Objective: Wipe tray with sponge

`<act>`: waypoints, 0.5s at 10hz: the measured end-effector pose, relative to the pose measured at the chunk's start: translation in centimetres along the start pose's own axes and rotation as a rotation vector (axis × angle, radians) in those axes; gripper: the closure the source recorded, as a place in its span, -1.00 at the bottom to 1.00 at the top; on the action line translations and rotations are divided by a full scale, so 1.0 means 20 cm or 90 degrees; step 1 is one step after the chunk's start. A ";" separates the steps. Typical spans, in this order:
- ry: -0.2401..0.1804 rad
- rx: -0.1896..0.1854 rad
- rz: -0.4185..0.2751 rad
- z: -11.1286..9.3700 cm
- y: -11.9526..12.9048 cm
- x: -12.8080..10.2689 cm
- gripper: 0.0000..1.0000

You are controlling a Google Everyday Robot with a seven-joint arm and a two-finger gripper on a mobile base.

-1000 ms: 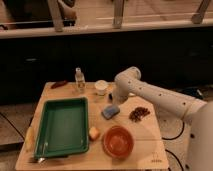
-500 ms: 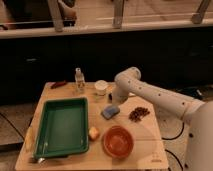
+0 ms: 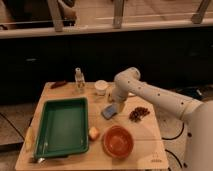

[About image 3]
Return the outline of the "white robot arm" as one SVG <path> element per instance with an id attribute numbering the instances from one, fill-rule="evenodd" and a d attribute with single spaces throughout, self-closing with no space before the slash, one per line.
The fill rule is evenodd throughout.
<path id="1" fill-rule="evenodd" d="M 129 93 L 157 105 L 188 124 L 183 171 L 213 171 L 213 100 L 189 96 L 140 81 L 140 71 L 130 67 L 114 77 L 112 99 L 125 102 Z"/>

